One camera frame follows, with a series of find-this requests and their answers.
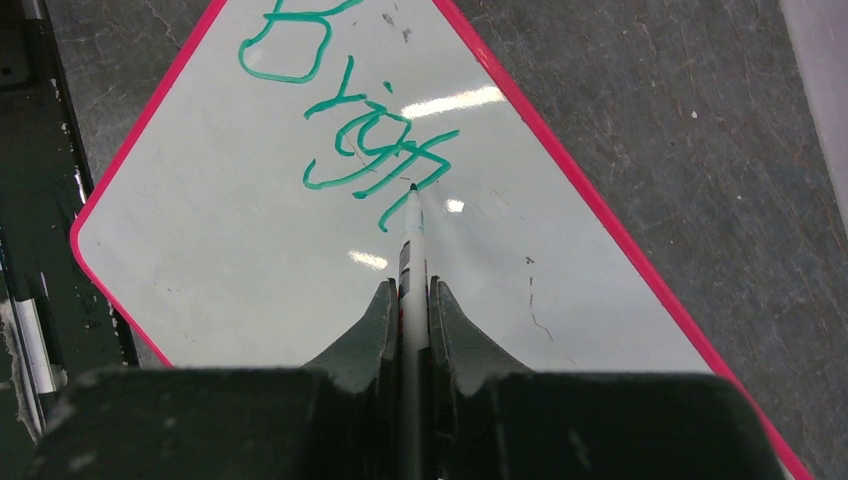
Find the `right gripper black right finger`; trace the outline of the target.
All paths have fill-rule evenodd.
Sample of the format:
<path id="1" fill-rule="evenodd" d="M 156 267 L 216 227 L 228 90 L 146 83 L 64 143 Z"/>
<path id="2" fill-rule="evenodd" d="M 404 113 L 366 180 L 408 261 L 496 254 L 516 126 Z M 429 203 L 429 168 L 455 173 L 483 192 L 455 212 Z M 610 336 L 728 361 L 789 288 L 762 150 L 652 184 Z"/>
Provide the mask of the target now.
<path id="1" fill-rule="evenodd" d="M 444 479 L 780 479 L 747 399 L 699 373 L 535 372 L 433 277 L 435 472 Z"/>

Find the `pink framed whiteboard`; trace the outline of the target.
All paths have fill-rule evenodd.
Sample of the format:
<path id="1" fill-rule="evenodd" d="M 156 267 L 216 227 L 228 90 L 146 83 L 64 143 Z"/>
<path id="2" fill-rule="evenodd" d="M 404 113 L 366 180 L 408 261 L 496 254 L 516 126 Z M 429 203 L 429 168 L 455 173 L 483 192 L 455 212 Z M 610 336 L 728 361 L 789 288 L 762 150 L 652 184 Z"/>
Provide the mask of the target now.
<path id="1" fill-rule="evenodd" d="M 214 1 L 71 233 L 162 361 L 304 362 L 426 273 L 542 371 L 731 372 L 449 1 Z"/>

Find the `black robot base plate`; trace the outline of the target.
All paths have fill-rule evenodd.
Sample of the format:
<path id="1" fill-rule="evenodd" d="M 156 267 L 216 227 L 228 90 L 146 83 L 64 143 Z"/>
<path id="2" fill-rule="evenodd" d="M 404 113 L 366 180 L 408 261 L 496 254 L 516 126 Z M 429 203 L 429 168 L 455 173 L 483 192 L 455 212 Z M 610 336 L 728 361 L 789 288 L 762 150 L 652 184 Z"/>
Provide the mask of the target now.
<path id="1" fill-rule="evenodd" d="M 1 475 L 23 476 L 60 390 L 134 366 L 126 322 L 77 263 L 93 182 L 46 6 L 1 5 Z"/>

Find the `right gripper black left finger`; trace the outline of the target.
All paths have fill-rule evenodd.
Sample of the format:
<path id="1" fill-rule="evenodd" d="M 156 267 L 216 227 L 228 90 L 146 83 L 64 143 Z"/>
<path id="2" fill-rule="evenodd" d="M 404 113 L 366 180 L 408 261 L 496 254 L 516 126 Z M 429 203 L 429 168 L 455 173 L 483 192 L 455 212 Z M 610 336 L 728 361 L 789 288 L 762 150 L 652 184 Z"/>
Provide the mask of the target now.
<path id="1" fill-rule="evenodd" d="M 399 301 L 297 368 L 95 370 L 59 398 L 28 479 L 394 479 Z"/>

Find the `green capped whiteboard marker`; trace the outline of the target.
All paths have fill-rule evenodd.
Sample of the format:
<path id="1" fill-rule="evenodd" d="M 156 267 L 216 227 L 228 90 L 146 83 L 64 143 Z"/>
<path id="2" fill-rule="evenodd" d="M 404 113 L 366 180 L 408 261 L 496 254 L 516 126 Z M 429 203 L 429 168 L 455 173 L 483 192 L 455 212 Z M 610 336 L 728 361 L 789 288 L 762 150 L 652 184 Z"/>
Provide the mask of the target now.
<path id="1" fill-rule="evenodd" d="M 432 477 L 429 460 L 429 355 L 427 270 L 423 213 L 419 189 L 411 184 L 404 205 L 402 248 L 399 257 L 401 323 L 401 390 L 398 433 L 398 474 L 401 479 Z"/>

